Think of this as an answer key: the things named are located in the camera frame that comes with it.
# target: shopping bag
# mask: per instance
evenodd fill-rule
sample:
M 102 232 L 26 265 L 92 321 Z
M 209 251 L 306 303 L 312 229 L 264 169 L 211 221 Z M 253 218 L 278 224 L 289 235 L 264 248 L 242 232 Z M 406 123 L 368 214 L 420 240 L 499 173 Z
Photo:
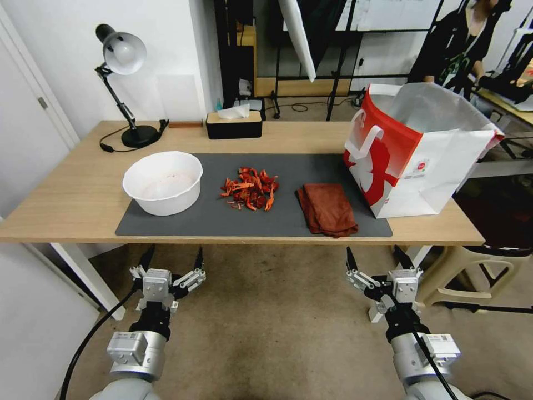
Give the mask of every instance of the shopping bag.
M 435 84 L 371 84 L 344 161 L 376 218 L 438 214 L 503 133 Z

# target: lamp arm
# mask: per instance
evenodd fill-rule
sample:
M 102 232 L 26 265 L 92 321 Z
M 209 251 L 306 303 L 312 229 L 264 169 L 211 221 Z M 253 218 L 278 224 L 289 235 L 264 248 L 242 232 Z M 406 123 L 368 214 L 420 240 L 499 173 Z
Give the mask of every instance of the lamp arm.
M 132 132 L 136 132 L 137 131 L 137 126 L 135 125 L 135 116 L 129 110 L 128 106 L 126 106 L 126 104 L 124 104 L 124 102 L 120 101 L 120 99 L 118 98 L 117 94 L 115 93 L 115 91 L 113 90 L 113 88 L 111 87 L 111 85 L 109 84 L 109 82 L 107 80 L 107 76 L 112 74 L 113 71 L 111 71 L 109 68 L 106 68 L 105 63 L 103 63 L 99 67 L 96 67 L 94 70 L 96 71 L 98 76 L 100 76 L 100 78 L 104 82 L 104 85 L 105 85 L 105 87 L 107 87 L 107 90 L 109 90 L 109 93 L 111 93 L 111 96 L 113 96 L 113 99 L 117 103 L 118 109 L 120 110 L 120 112 L 122 113 L 124 118 L 128 121 L 129 128 L 132 130 Z

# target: black shirt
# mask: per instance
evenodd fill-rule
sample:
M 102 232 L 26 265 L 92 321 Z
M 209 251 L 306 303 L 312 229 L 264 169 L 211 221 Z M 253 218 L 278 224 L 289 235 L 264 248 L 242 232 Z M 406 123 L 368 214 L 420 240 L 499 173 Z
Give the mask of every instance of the black shirt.
M 457 11 L 449 13 L 437 23 L 422 46 L 408 81 L 422 82 L 426 75 L 432 75 L 435 83 L 442 85 L 451 74 L 456 74 L 452 82 L 455 85 L 465 79 L 474 63 L 487 55 L 496 21 L 497 18 L 489 17 L 479 38 L 476 38 L 468 32 L 465 11 L 459 16 Z

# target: wooden tabletop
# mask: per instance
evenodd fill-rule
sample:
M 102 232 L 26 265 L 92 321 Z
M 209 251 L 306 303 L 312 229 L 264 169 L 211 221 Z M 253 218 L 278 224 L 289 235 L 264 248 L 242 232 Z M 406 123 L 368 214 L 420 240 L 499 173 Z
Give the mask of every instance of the wooden tabletop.
M 482 244 L 483 237 L 450 200 L 437 216 L 389 219 L 393 236 L 182 237 L 116 236 L 130 198 L 122 177 L 131 164 L 152 153 L 340 153 L 349 122 L 264 122 L 256 139 L 212 141 L 204 128 L 167 128 L 162 139 L 129 153 L 106 153 L 100 137 L 124 126 L 104 121 L 0 224 L 0 241 L 71 243 L 267 243 L 267 244 Z M 123 148 L 120 134 L 106 139 Z
M 524 121 L 525 123 L 533 126 L 533 112 L 517 110 L 509 103 L 506 103 L 505 101 L 503 101 L 499 94 L 491 92 L 490 90 L 487 90 L 487 89 L 479 89 L 477 92 L 473 92 L 473 93 L 489 101 L 493 105 L 496 105 L 504 109 L 505 111 L 512 114 L 516 118 Z

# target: bag handle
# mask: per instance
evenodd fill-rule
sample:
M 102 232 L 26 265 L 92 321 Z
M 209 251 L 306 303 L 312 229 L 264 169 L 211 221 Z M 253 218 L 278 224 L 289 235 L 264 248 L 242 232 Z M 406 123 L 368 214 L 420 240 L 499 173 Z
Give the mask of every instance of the bag handle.
M 365 140 L 363 141 L 361 146 L 357 144 L 355 140 L 355 135 L 354 135 L 355 129 L 356 129 L 355 120 L 361 115 L 364 116 L 364 113 L 365 111 L 363 109 L 360 109 L 359 111 L 355 113 L 355 115 L 351 119 L 351 121 L 353 122 L 353 125 L 351 128 L 350 135 L 348 136 L 346 143 L 344 143 L 344 148 L 348 150 L 348 152 L 354 159 L 360 159 L 360 158 L 366 157 L 368 155 L 368 152 L 370 151 L 370 146 L 372 145 L 372 142 L 374 141 L 376 136 L 378 137 L 383 136 L 383 129 L 381 129 L 377 125 L 374 125 L 368 131 L 368 134 L 366 135 Z

